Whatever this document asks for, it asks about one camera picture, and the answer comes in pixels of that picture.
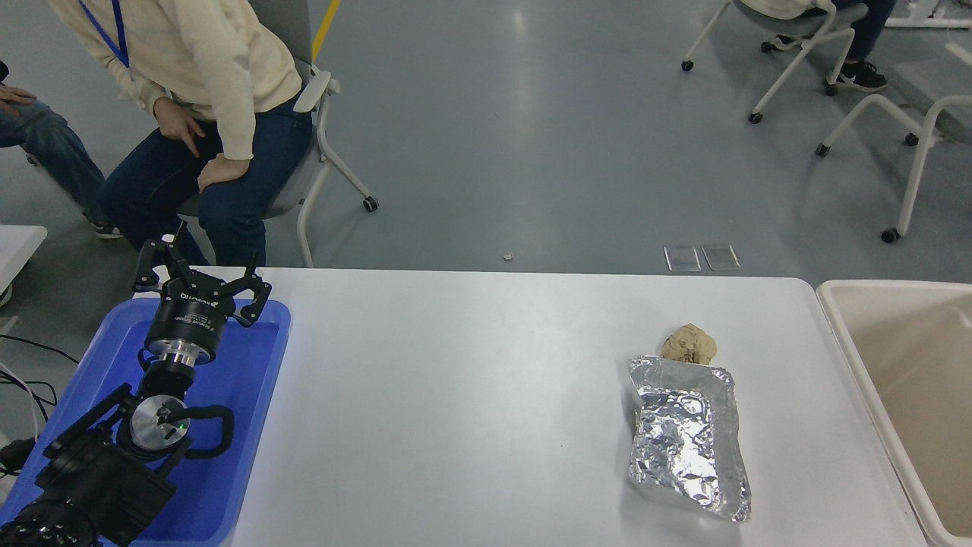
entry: robotic arm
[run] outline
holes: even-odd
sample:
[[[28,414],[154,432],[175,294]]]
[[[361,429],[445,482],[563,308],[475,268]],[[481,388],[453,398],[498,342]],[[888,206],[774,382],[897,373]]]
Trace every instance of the robotic arm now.
[[[101,536],[126,546],[175,494],[167,477],[184,457],[216,457],[231,445],[232,410],[188,407],[186,392],[195,365],[216,357],[228,319],[252,325],[271,287],[256,265],[230,282],[192,270],[176,245],[183,229],[171,241],[147,241],[139,255],[133,290],[158,292],[160,302],[138,355],[137,390],[123,383],[44,449],[51,462],[35,480],[44,492],[0,526],[0,547],[100,545]],[[157,262],[169,273],[161,285]],[[246,290],[253,302],[237,310],[233,297]],[[194,419],[221,421],[216,447],[190,448]]]

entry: jeans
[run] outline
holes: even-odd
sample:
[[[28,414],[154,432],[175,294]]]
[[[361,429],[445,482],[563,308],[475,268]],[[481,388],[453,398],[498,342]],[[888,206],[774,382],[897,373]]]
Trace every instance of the jeans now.
[[[107,221],[108,217],[98,204],[98,192],[105,177],[64,118],[39,100],[34,100],[33,104],[7,104],[20,115],[0,112],[0,148],[23,148],[37,158],[89,221]]]
[[[867,15],[857,20],[850,26],[853,28],[853,41],[850,43],[848,60],[864,60],[867,55],[874,50],[874,45],[881,36],[881,31],[885,29],[885,21],[891,16],[894,3],[897,0],[833,0],[834,7],[838,10],[849,8],[857,4],[867,6]],[[820,8],[812,8],[804,13],[804,16],[815,16],[824,14]]]
[[[199,204],[199,226],[206,232],[216,263],[246,266],[254,256],[266,264],[266,228],[260,219],[303,158],[313,132],[311,115],[294,112],[290,100],[257,114],[253,159],[242,177],[210,185]],[[101,206],[121,233],[140,249],[148,239],[175,234],[179,205],[199,192],[196,179],[209,160],[223,151],[215,122],[199,122],[205,137],[196,137],[196,158],[181,140],[149,134],[109,175]],[[180,250],[193,265],[209,264],[188,233]]]

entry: aluminum foil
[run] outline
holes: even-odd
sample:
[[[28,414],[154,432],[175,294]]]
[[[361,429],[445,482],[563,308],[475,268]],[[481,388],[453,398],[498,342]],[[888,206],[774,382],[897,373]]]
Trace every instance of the aluminum foil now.
[[[749,518],[739,414],[725,369],[644,356],[628,368],[638,393],[628,477],[677,492],[714,515]]]

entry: blue plastic tray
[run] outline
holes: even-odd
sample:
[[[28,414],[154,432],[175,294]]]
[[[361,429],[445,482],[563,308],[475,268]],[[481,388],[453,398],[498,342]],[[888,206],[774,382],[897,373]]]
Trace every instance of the blue plastic tray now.
[[[157,299],[129,300],[105,316],[7,502],[0,508],[0,523],[12,520],[24,505],[42,493],[34,486],[34,478],[49,462],[41,454],[43,448],[122,383],[130,383],[133,389],[138,387],[142,369],[136,356],[157,306]],[[190,406],[230,407],[236,421],[233,444],[214,459],[182,460],[169,475],[176,485],[176,494],[132,545],[215,547],[226,539],[243,503],[290,326],[290,311],[276,301],[266,303],[260,320],[249,329],[234,319],[226,324],[216,359],[196,367],[186,402]],[[219,423],[217,419],[195,421],[190,428],[192,446],[216,446]]]

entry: white table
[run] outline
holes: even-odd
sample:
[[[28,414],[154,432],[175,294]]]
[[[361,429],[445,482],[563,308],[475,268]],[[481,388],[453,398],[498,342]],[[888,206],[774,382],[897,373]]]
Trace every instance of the white table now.
[[[43,226],[0,225],[0,292],[17,277],[47,236]]]
[[[293,326],[235,547],[925,545],[803,281],[262,274]],[[742,525],[627,480],[628,361],[687,322],[736,380]]]

